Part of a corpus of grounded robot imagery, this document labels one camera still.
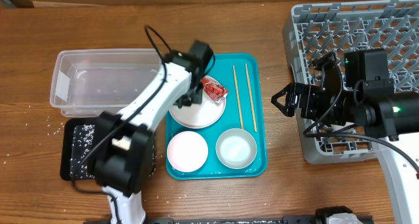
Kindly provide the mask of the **large white round plate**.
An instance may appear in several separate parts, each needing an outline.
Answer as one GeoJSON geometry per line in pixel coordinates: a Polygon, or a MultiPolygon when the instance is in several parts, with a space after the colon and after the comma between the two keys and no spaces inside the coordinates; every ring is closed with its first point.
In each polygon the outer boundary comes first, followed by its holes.
{"type": "Polygon", "coordinates": [[[223,115],[227,106],[224,99],[217,105],[205,92],[202,93],[202,103],[178,108],[173,106],[169,113],[179,124],[193,129],[200,129],[216,123],[223,115]]]}

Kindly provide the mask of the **grey metal bowl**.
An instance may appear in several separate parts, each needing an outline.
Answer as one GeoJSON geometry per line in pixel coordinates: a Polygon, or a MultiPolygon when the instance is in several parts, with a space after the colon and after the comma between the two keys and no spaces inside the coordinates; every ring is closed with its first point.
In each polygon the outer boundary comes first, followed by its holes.
{"type": "Polygon", "coordinates": [[[224,166],[239,170],[248,167],[255,160],[257,143],[249,132],[232,128],[219,136],[215,152],[224,166]]]}

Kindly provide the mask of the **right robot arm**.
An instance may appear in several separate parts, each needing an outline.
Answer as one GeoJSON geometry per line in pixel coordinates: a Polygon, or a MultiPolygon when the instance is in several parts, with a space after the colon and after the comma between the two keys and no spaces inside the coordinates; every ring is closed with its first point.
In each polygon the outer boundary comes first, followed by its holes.
{"type": "Polygon", "coordinates": [[[313,123],[306,138],[369,141],[384,172],[396,223],[418,222],[418,93],[394,91],[382,48],[312,60],[319,86],[289,83],[271,102],[286,117],[297,109],[313,123]]]}

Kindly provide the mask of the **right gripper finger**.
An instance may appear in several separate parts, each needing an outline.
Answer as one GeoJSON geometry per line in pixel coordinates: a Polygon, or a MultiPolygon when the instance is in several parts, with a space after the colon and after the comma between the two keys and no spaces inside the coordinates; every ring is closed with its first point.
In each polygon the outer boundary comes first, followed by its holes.
{"type": "Polygon", "coordinates": [[[277,107],[286,117],[293,117],[295,115],[295,108],[286,101],[284,104],[278,102],[277,98],[272,98],[271,103],[277,107]]]}
{"type": "Polygon", "coordinates": [[[289,83],[282,90],[280,90],[279,92],[275,93],[275,95],[273,95],[271,97],[271,101],[272,102],[276,102],[278,100],[278,98],[281,98],[282,96],[288,95],[293,90],[293,87],[294,87],[294,83],[289,83]]]}

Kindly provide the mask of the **wooden chopstick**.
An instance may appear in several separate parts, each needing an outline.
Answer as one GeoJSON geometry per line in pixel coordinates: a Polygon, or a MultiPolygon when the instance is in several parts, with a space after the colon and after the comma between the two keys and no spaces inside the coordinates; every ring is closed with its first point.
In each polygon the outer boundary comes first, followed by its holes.
{"type": "Polygon", "coordinates": [[[252,118],[253,118],[253,129],[254,129],[254,132],[257,132],[257,122],[256,122],[256,114],[255,114],[255,108],[254,108],[254,103],[253,103],[253,93],[252,93],[247,63],[245,64],[245,69],[246,69],[247,87],[248,87],[248,92],[249,92],[249,101],[250,101],[251,113],[252,113],[252,118]]]}
{"type": "Polygon", "coordinates": [[[241,102],[240,102],[240,92],[239,92],[239,88],[238,88],[238,81],[237,81],[237,76],[236,76],[236,68],[233,65],[232,66],[232,70],[233,70],[233,76],[234,76],[234,84],[235,84],[235,89],[236,89],[236,99],[238,102],[238,113],[239,113],[239,118],[240,118],[240,127],[242,130],[244,130],[244,122],[243,122],[243,118],[242,118],[242,108],[241,108],[241,102]]]}

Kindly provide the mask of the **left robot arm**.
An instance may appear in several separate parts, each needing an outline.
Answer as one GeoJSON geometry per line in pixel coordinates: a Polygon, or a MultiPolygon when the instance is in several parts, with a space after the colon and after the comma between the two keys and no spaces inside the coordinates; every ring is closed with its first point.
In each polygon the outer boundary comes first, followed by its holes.
{"type": "Polygon", "coordinates": [[[92,150],[83,160],[111,207],[111,223],[143,223],[141,190],[153,171],[154,132],[169,109],[202,101],[201,80],[214,65],[211,48],[176,50],[162,59],[158,73],[128,106],[101,113],[92,150]]]}

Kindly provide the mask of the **red snack wrapper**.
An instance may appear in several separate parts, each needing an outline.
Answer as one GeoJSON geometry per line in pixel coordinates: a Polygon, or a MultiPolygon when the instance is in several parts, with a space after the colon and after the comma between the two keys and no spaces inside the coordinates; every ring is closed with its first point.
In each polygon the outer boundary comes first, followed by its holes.
{"type": "Polygon", "coordinates": [[[201,79],[204,92],[216,104],[221,105],[228,94],[228,90],[210,76],[201,79]]]}

